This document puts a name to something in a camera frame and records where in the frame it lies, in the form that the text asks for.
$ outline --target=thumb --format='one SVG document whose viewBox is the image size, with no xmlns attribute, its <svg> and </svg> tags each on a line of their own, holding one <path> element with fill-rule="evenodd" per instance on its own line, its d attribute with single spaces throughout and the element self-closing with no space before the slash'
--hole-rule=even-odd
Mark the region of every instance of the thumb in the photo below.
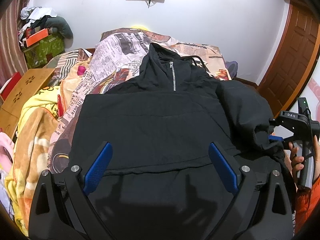
<svg viewBox="0 0 320 240">
<path fill-rule="evenodd" d="M 320 162 L 320 145 L 316 135 L 313 137 L 313 146 L 315 148 L 315 159 Z"/>
</svg>

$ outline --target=curtain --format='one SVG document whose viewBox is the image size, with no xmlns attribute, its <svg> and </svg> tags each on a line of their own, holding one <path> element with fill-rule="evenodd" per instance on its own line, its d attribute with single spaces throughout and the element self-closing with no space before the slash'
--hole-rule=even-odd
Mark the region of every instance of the curtain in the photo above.
<svg viewBox="0 0 320 240">
<path fill-rule="evenodd" d="M 19 71 L 23 75 L 27 64 L 20 50 L 18 29 L 22 27 L 20 11 L 29 0 L 13 0 L 0 20 L 0 86 Z"/>
</svg>

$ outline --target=wooden door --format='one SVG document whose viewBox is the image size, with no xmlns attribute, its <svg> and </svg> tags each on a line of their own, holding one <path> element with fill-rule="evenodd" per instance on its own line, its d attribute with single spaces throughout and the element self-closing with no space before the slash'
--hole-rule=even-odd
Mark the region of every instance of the wooden door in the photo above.
<svg viewBox="0 0 320 240">
<path fill-rule="evenodd" d="M 312 71 L 319 48 L 318 29 L 319 22 L 311 11 L 297 4 L 290 5 L 278 50 L 257 88 L 270 104 L 274 116 L 296 100 L 302 83 Z"/>
</svg>

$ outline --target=blue pad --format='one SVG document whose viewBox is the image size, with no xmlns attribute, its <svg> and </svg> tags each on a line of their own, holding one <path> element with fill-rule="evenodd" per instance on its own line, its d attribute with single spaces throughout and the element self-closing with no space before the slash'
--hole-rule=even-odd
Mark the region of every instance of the blue pad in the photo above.
<svg viewBox="0 0 320 240">
<path fill-rule="evenodd" d="M 209 145 L 209 157 L 226 190 L 236 195 L 239 191 L 237 176 L 214 143 Z"/>
<path fill-rule="evenodd" d="M 112 158 L 112 146 L 107 143 L 102 149 L 97 159 L 92 164 L 91 168 L 84 176 L 84 188 L 83 192 L 87 196 L 89 193 L 94 192 L 103 176 L 103 173 L 107 169 Z"/>
<path fill-rule="evenodd" d="M 268 135 L 269 140 L 277 140 L 277 141 L 284 141 L 284 139 L 280 136 L 275 136 L 275 135 Z"/>
</svg>

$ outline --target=silver zipper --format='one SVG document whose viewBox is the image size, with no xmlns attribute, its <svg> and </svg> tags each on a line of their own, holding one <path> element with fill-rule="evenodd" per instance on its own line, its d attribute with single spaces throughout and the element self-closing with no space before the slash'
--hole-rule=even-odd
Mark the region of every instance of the silver zipper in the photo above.
<svg viewBox="0 0 320 240">
<path fill-rule="evenodd" d="M 174 72 L 173 62 L 170 61 L 170 68 L 172 69 L 172 78 L 173 78 L 173 91 L 176 90 L 176 73 Z"/>
</svg>

